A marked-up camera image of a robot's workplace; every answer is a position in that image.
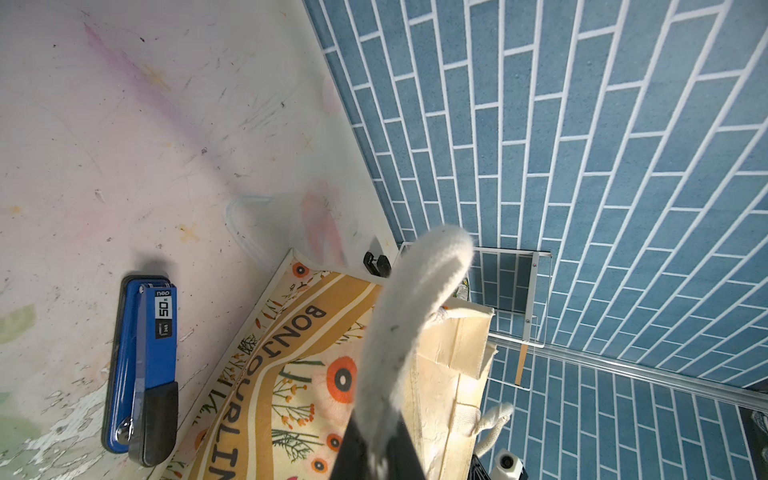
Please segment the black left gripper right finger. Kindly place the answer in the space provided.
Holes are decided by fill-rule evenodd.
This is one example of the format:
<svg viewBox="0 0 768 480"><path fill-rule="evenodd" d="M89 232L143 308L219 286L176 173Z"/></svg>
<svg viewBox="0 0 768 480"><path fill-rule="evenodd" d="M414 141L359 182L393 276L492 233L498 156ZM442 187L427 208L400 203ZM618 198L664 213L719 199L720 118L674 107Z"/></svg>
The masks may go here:
<svg viewBox="0 0 768 480"><path fill-rule="evenodd" d="M424 480L425 475L402 416L386 448L388 480Z"/></svg>

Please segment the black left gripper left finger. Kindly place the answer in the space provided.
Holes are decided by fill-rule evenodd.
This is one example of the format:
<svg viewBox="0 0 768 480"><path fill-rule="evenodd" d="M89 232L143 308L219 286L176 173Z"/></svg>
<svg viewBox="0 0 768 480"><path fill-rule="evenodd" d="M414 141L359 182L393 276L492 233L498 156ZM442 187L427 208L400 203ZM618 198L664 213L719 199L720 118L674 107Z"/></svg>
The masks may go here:
<svg viewBox="0 0 768 480"><path fill-rule="evenodd" d="M368 478L367 444L353 417L347 425L333 469L331 480L365 480Z"/></svg>

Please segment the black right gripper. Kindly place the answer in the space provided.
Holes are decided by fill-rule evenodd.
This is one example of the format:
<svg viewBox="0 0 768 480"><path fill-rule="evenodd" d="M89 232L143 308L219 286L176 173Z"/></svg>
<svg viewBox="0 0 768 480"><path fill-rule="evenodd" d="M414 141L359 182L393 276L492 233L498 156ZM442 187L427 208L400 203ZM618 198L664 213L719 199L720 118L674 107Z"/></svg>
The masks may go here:
<svg viewBox="0 0 768 480"><path fill-rule="evenodd" d="M528 480L529 475L522 460L508 450L502 450L494 457L491 470L487 471L480 458L472 456L468 480Z"/></svg>

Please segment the cream floral tote bag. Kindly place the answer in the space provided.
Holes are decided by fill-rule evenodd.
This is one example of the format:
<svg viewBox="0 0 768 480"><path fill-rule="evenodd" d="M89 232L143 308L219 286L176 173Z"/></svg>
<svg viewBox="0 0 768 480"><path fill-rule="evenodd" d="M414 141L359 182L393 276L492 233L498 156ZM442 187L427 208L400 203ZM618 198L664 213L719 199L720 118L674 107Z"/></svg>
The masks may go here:
<svg viewBox="0 0 768 480"><path fill-rule="evenodd" d="M279 266L183 424L156 479L330 479L353 417L368 478L387 476L402 416L425 479L464 479L513 415L481 407L496 348L492 311L456 290L470 235L431 230L389 278Z"/></svg>

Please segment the white wooden shelf rack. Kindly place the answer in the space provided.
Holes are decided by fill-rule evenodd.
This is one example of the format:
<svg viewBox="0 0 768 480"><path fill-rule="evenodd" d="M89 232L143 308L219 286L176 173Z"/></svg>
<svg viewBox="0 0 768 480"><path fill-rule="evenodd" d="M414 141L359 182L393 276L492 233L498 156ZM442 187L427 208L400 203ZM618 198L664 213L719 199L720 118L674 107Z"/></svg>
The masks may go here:
<svg viewBox="0 0 768 480"><path fill-rule="evenodd" d="M492 310L488 337L518 354L511 386L528 390L538 350L546 345L554 255L548 251L475 247L458 295Z"/></svg>

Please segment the black small device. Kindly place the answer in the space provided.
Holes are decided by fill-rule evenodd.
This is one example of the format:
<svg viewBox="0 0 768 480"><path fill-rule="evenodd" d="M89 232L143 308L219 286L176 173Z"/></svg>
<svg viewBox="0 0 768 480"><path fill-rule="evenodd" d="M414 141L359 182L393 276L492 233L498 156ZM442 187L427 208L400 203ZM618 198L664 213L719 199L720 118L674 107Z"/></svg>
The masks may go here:
<svg viewBox="0 0 768 480"><path fill-rule="evenodd" d="M392 267L386 255L381 254L376 256L368 251L363 257L363 265L373 276L389 278L391 275Z"/></svg>

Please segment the blue stapler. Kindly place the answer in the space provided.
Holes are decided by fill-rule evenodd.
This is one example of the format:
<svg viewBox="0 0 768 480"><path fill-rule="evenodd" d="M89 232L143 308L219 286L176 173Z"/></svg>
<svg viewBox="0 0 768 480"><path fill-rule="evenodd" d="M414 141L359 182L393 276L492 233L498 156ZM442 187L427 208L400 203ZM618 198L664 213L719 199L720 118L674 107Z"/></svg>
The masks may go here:
<svg viewBox="0 0 768 480"><path fill-rule="evenodd" d="M177 290L165 276L121 283L101 430L102 446L143 466L162 464L176 445L179 386Z"/></svg>

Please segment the floral table mat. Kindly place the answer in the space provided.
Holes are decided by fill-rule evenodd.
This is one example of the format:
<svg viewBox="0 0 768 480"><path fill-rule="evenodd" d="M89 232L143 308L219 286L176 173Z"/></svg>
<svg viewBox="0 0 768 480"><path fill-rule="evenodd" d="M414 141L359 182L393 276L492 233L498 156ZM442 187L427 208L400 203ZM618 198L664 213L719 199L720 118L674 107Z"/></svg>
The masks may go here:
<svg viewBox="0 0 768 480"><path fill-rule="evenodd" d="M100 441L113 322L96 301L2 314L2 478L107 479L123 467Z"/></svg>

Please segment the aluminium corner post right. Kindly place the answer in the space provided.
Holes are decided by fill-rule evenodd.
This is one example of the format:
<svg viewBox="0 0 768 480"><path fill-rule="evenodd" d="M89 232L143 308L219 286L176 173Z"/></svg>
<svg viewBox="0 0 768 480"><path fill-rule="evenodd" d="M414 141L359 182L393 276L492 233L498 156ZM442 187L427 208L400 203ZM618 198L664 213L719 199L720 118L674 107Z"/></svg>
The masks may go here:
<svg viewBox="0 0 768 480"><path fill-rule="evenodd" d="M604 358L599 355L573 351L553 345L534 346L533 354L593 369L605 370L632 379L657 383L671 389L684 390L691 394L732 403L750 410L767 412L767 395L753 390L692 378L674 372L635 365L621 360Z"/></svg>

